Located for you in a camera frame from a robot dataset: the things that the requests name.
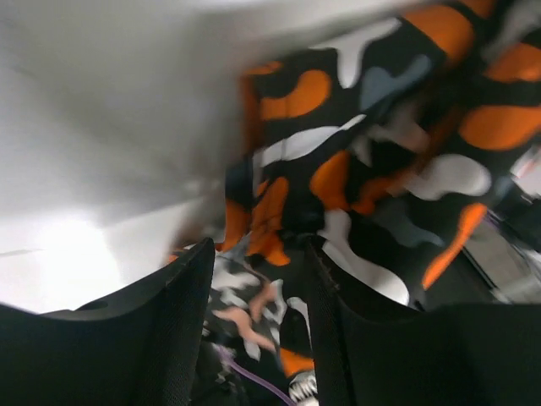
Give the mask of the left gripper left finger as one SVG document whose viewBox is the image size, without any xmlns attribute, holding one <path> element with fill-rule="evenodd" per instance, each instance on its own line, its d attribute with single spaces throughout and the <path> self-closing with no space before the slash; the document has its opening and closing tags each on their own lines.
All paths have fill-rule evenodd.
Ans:
<svg viewBox="0 0 541 406">
<path fill-rule="evenodd" d="M 77 310 L 3 306 L 2 404 L 188 404 L 214 259 L 204 239 Z"/>
</svg>

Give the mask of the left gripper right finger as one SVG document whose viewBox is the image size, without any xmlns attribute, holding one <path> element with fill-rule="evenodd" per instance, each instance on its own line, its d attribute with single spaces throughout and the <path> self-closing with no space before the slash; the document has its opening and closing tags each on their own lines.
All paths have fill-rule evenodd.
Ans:
<svg viewBox="0 0 541 406">
<path fill-rule="evenodd" d="M 312 243 L 303 270 L 321 404 L 539 404 L 537 305 L 416 311 L 342 272 Z"/>
</svg>

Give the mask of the orange camouflage shorts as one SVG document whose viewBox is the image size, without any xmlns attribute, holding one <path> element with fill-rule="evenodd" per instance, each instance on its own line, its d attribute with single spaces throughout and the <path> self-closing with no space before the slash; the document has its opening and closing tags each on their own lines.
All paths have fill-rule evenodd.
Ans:
<svg viewBox="0 0 541 406">
<path fill-rule="evenodd" d="M 247 152 L 225 220 L 193 405 L 323 405 L 307 243 L 421 312 L 497 305 L 456 263 L 540 152 L 540 4 L 445 1 L 241 79 Z"/>
</svg>

